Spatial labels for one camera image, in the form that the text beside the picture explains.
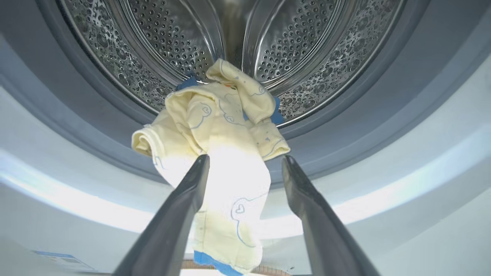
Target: blue cloth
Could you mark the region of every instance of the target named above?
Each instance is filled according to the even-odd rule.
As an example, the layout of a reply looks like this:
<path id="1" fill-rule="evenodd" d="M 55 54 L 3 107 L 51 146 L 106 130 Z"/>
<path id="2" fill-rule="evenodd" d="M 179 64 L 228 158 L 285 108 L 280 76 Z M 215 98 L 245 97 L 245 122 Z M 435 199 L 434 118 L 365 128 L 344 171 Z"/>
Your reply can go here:
<path id="1" fill-rule="evenodd" d="M 222 264 L 212 258 L 210 255 L 195 251 L 194 252 L 194 262 L 198 265 L 212 265 L 216 270 L 220 271 L 222 274 L 227 276 L 242 276 L 243 274 L 236 271 L 229 265 Z"/>
<path id="2" fill-rule="evenodd" d="M 184 89 L 186 87 L 195 86 L 195 85 L 199 85 L 198 81 L 196 80 L 196 77 L 194 75 L 191 75 L 189 79 L 185 80 L 183 83 L 176 86 L 176 91 L 179 91 L 179 90 Z M 271 122 L 273 122 L 273 124 L 277 125 L 277 124 L 283 123 L 285 121 L 285 119 L 283 118 L 281 113 L 278 112 L 279 99 L 275 97 L 274 102 L 276 103 L 276 107 L 274 108 L 274 112 L 271 115 Z M 247 117 L 245 112 L 244 112 L 244 120 L 245 121 L 249 120 L 249 118 Z"/>

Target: perforated metal surface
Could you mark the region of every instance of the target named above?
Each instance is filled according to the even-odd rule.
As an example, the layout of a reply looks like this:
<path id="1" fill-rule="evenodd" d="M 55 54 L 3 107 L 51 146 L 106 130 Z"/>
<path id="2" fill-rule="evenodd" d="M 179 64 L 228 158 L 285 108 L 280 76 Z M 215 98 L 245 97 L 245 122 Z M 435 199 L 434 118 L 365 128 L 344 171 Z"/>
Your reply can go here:
<path id="1" fill-rule="evenodd" d="M 403 0 L 59 2 L 94 62 L 149 111 L 162 110 L 187 74 L 207 82 L 206 70 L 221 57 L 280 98 L 282 125 L 340 95 L 403 7 Z"/>

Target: washing machine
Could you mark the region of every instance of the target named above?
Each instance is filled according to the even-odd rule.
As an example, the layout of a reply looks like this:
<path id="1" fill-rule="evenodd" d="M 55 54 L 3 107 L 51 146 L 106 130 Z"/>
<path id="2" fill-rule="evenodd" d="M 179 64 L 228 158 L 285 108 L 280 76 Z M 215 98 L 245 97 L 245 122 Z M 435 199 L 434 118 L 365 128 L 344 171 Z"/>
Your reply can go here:
<path id="1" fill-rule="evenodd" d="M 111 273 L 172 192 L 132 133 L 224 58 L 280 99 L 291 155 L 382 275 L 487 275 L 490 53 L 487 0 L 4 1 L 2 239 Z M 311 275 L 266 165 L 262 265 Z"/>

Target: yellow garment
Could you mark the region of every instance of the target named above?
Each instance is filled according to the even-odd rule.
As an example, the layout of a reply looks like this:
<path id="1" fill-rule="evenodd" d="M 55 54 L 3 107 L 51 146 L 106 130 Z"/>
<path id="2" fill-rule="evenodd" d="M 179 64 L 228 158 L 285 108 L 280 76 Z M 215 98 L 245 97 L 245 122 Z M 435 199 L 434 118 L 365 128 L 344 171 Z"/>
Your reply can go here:
<path id="1" fill-rule="evenodd" d="M 254 226 L 271 184 L 264 161 L 290 148 L 269 119 L 274 99 L 257 81 L 221 59 L 207 76 L 218 83 L 170 94 L 167 109 L 133 134 L 132 146 L 151 156 L 173 187 L 198 155 L 210 156 L 194 249 L 245 274 L 262 258 Z"/>

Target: label sticker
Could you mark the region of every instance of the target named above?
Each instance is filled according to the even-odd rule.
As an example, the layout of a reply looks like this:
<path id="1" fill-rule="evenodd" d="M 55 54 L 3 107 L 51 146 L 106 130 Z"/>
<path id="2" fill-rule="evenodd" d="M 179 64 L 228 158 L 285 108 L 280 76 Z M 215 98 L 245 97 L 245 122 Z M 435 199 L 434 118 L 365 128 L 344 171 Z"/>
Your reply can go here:
<path id="1" fill-rule="evenodd" d="M 43 251 L 34 251 L 34 253 L 50 259 L 51 261 L 55 262 L 57 265 L 65 269 L 75 270 L 75 271 L 90 271 L 90 272 L 96 271 L 95 269 L 84 264 L 82 261 L 80 261 L 79 259 L 75 258 L 72 255 L 43 252 Z"/>

